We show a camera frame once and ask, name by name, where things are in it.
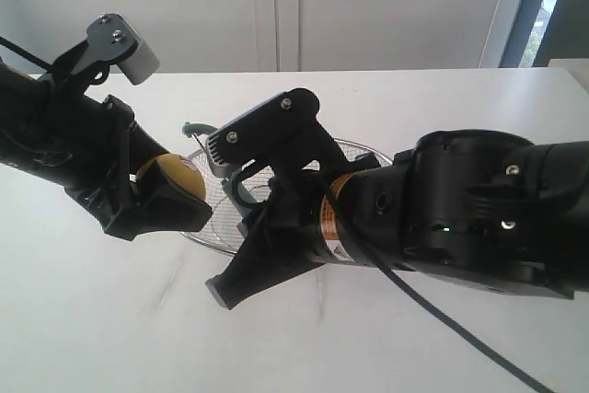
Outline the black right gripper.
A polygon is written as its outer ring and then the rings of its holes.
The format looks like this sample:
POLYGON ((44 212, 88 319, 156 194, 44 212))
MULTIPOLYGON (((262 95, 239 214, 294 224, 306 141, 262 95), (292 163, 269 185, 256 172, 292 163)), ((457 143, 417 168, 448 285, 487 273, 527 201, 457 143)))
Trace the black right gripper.
POLYGON ((248 217, 248 234, 237 254, 205 282, 217 304, 231 310, 324 264, 357 266, 357 247, 342 231, 325 190, 337 199, 358 174, 357 167, 304 168, 290 190, 272 178, 267 200, 248 217))

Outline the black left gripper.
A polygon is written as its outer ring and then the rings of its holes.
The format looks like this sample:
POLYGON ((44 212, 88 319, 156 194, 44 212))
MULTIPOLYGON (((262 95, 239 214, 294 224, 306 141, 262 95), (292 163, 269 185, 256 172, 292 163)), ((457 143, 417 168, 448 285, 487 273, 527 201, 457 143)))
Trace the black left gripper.
POLYGON ((198 232, 212 217, 206 199, 181 189, 157 164, 135 181, 136 171, 167 149, 114 96, 97 102, 43 93, 31 104, 27 135, 36 150, 34 172, 62 185, 112 237, 198 232))

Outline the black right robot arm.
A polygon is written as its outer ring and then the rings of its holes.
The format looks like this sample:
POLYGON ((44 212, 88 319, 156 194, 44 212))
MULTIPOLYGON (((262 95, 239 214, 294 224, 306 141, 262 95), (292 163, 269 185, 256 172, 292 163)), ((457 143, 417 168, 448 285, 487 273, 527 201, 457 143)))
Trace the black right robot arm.
POLYGON ((272 163, 270 195, 207 287, 224 308, 325 264, 420 272, 503 295, 588 288, 588 144, 423 136, 388 166, 331 151, 272 163))

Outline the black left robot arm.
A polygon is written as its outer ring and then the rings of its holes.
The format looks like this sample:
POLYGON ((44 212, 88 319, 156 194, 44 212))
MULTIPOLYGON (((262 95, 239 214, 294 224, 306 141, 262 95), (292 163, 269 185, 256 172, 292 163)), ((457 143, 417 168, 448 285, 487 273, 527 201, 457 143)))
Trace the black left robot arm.
POLYGON ((105 234, 199 231, 213 210, 202 173, 156 142, 130 106, 1 66, 1 162, 61 186, 105 234))

